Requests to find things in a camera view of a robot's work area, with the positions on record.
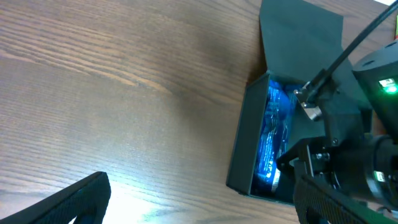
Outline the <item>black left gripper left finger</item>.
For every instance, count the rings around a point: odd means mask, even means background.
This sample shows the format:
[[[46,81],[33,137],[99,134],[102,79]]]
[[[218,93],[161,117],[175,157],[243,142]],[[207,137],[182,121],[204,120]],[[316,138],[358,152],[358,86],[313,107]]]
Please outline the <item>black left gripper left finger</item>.
[[[110,196],[107,173],[95,172],[36,204],[1,219],[1,223],[101,224]]]

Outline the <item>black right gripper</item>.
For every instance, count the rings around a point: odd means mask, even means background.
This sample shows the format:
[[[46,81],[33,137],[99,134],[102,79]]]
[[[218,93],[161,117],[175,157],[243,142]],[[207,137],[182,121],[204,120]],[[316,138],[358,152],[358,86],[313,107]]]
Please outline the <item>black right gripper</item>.
[[[278,169],[295,180],[320,179],[349,197],[397,205],[397,139],[365,133],[359,108],[331,77],[310,81],[309,100],[321,109],[325,135],[297,141],[278,158]]]

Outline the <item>dark green gift box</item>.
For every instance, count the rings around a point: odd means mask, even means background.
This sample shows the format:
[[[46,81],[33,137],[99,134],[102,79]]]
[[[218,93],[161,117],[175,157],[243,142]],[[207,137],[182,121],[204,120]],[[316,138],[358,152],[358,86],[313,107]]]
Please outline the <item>dark green gift box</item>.
[[[343,17],[301,0],[266,0],[259,12],[265,73],[244,93],[226,180],[242,195],[292,204],[294,183],[277,159],[304,138],[322,137],[294,91],[342,53]]]

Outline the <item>blue cookie packet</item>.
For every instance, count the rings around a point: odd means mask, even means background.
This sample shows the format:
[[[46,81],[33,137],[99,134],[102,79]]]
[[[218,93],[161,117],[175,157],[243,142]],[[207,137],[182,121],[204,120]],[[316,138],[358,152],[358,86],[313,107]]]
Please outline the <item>blue cookie packet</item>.
[[[300,88],[300,85],[269,82],[252,181],[252,189],[257,194],[273,194],[278,188],[280,170],[277,159],[288,150],[297,105],[294,90]]]

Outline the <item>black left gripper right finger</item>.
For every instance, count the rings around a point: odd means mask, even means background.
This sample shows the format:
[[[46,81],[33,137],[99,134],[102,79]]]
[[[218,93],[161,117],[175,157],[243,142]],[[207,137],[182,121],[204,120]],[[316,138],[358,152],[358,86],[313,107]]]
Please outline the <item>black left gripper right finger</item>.
[[[294,205],[300,223],[391,224],[395,222],[309,175],[303,175],[296,180]]]

